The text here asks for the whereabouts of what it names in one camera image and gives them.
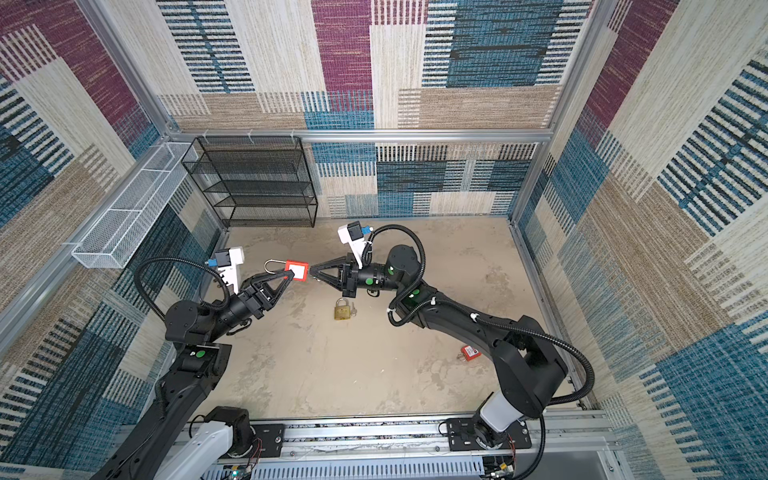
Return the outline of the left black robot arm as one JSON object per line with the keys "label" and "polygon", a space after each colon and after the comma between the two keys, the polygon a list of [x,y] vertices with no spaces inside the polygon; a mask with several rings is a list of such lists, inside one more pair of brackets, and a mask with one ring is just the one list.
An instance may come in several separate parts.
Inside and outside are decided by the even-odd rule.
{"label": "left black robot arm", "polygon": [[293,282],[290,270],[262,273],[243,281],[234,294],[212,303],[179,301],[163,321],[177,355],[155,384],[155,399],[95,479],[152,479],[187,420],[220,382],[232,347],[219,339],[274,308]]}

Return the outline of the black mounting plate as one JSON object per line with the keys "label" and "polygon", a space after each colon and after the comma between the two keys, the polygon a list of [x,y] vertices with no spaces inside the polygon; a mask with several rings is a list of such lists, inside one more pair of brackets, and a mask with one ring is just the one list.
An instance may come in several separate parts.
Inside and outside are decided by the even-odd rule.
{"label": "black mounting plate", "polygon": [[453,417],[438,425],[438,432],[448,439],[449,450],[511,450],[532,447],[530,429],[523,420],[512,422],[505,431],[495,432],[491,427],[481,428],[475,418]]}
{"label": "black mounting plate", "polygon": [[252,424],[252,433],[246,443],[248,450],[244,458],[261,461],[264,458],[279,458],[282,453],[286,425],[283,423]]}

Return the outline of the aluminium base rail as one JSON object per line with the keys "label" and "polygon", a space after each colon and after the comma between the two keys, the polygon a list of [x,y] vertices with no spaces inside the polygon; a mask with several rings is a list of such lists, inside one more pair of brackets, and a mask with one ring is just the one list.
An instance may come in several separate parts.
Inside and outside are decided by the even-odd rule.
{"label": "aluminium base rail", "polygon": [[[250,421],[241,411],[183,428],[152,479],[629,479],[600,412],[565,410],[523,420],[532,447],[449,450],[441,421],[459,414]],[[279,458],[244,454],[252,424],[286,425]]]}

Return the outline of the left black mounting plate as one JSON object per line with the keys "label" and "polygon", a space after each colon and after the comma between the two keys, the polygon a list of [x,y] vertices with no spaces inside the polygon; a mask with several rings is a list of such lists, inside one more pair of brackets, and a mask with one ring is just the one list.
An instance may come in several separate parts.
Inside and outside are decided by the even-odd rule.
{"label": "left black mounting plate", "polygon": [[264,458],[279,458],[282,453],[286,425],[283,423],[252,424],[252,433],[246,443],[248,450],[244,458],[261,461]]}

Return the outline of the red padlock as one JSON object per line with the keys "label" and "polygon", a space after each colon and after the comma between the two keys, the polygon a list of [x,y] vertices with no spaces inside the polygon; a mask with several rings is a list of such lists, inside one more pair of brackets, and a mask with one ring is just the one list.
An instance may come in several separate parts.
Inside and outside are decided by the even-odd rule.
{"label": "red padlock", "polygon": [[482,353],[470,345],[464,345],[461,348],[461,353],[458,355],[458,359],[463,361],[472,361],[482,356]]}
{"label": "red padlock", "polygon": [[294,281],[305,282],[309,276],[310,264],[294,260],[268,259],[264,262],[267,273],[292,272]]}

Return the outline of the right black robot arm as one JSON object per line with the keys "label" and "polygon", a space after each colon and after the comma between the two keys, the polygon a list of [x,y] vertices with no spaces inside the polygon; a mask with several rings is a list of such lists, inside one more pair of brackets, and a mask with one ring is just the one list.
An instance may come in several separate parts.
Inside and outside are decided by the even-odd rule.
{"label": "right black robot arm", "polygon": [[555,399],[567,366],[532,317],[495,317],[462,305],[417,275],[424,271],[419,252],[393,247],[384,263],[359,261],[348,253],[310,267],[310,274],[353,298],[357,291],[392,291],[396,323],[412,323],[442,332],[478,350],[493,363],[498,389],[476,410],[471,431],[481,447],[496,449],[522,419],[538,419]]}

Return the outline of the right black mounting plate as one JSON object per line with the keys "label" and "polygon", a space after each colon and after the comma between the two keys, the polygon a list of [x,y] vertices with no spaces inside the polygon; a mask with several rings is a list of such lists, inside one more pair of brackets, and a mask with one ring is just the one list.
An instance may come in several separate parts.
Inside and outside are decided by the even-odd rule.
{"label": "right black mounting plate", "polygon": [[523,420],[512,422],[505,431],[495,432],[491,427],[481,428],[475,418],[453,417],[438,425],[438,432],[448,439],[449,450],[511,450],[532,447],[530,429]]}

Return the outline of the brass padlock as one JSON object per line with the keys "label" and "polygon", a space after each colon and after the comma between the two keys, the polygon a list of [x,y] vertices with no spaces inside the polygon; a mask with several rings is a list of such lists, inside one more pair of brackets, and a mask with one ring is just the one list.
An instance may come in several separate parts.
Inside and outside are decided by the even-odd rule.
{"label": "brass padlock", "polygon": [[336,321],[350,320],[356,315],[354,303],[348,298],[339,298],[334,306],[333,317]]}

